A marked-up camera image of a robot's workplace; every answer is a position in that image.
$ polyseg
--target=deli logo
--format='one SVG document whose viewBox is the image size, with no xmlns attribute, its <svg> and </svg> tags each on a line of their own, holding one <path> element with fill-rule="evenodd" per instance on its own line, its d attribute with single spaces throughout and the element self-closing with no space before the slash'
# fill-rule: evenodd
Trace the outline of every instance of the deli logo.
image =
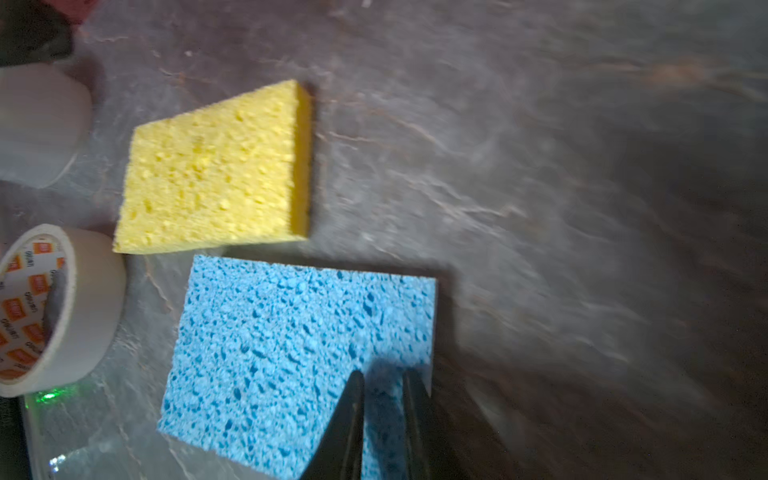
<svg viewBox="0 0 768 480">
<path fill-rule="evenodd" d="M 24 313 L 24 308 L 22 307 L 22 300 L 19 298 L 9 298 L 7 300 L 3 300 L 2 308 L 5 310 L 5 315 L 7 315 L 12 322 L 27 316 L 27 314 Z"/>
<path fill-rule="evenodd" d="M 19 372 L 18 370 L 14 370 L 14 369 L 0 370 L 0 379 L 4 379 L 4 380 L 17 379 L 22 375 L 24 375 L 24 372 Z"/>
<path fill-rule="evenodd" d="M 16 255 L 13 257 L 13 260 L 8 264 L 8 268 L 5 269 L 5 272 L 13 272 L 16 270 L 22 269 L 22 258 L 19 255 Z"/>
<path fill-rule="evenodd" d="M 34 365 L 35 362 L 37 362 L 37 359 L 34 356 L 26 353 L 22 349 L 11 350 L 5 355 L 11 357 L 13 360 L 16 360 L 19 363 L 23 363 L 24 365 Z"/>
<path fill-rule="evenodd" d="M 45 338 L 43 337 L 43 329 L 40 327 L 39 323 L 23 326 L 22 331 L 28 339 L 35 343 L 43 343 L 45 341 Z"/>
<path fill-rule="evenodd" d="M 29 289 L 35 295 L 40 295 L 42 293 L 47 293 L 48 290 L 49 290 L 49 286 L 48 286 L 48 281 L 45 279 L 45 274 L 41 273 L 39 275 L 30 275 L 29 276 Z"/>
<path fill-rule="evenodd" d="M 34 242 L 32 244 L 32 251 L 35 252 L 35 255 L 39 255 L 40 253 L 53 253 L 53 243 Z"/>
</svg>

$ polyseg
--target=tape roll inner label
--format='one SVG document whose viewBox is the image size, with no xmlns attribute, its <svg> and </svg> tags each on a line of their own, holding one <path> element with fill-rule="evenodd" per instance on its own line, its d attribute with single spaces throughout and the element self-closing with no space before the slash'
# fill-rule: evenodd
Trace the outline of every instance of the tape roll inner label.
<svg viewBox="0 0 768 480">
<path fill-rule="evenodd" d="M 61 244 L 51 235 L 37 235 L 0 274 L 0 380 L 24 376 L 43 353 L 45 303 L 64 263 Z"/>
</svg>

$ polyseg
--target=yellow sponge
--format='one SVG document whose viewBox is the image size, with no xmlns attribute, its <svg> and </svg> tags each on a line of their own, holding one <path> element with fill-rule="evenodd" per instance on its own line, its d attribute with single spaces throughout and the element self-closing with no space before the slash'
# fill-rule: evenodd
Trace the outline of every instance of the yellow sponge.
<svg viewBox="0 0 768 480">
<path fill-rule="evenodd" d="M 137 127 L 114 251 L 305 239 L 311 110 L 290 80 Z"/>
</svg>

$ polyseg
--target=blue sponge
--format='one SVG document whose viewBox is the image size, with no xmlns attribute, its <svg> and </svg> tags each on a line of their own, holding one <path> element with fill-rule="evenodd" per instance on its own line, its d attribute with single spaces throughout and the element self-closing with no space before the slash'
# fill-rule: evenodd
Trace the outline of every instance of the blue sponge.
<svg viewBox="0 0 768 480">
<path fill-rule="evenodd" d="M 400 376 L 429 385 L 434 312 L 432 278 L 196 256 L 158 429 L 298 478 L 360 369 L 362 478 L 405 478 Z"/>
</svg>

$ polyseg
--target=masking tape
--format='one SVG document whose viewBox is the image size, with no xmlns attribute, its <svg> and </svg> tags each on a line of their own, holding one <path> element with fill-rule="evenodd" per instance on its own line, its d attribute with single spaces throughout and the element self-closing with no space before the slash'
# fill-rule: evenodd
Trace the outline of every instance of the masking tape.
<svg viewBox="0 0 768 480">
<path fill-rule="evenodd" d="M 61 315 L 45 342 L 42 316 L 63 265 Z M 123 305 L 125 267 L 101 233 L 43 224 L 0 261 L 0 396 L 75 382 L 109 347 Z"/>
</svg>

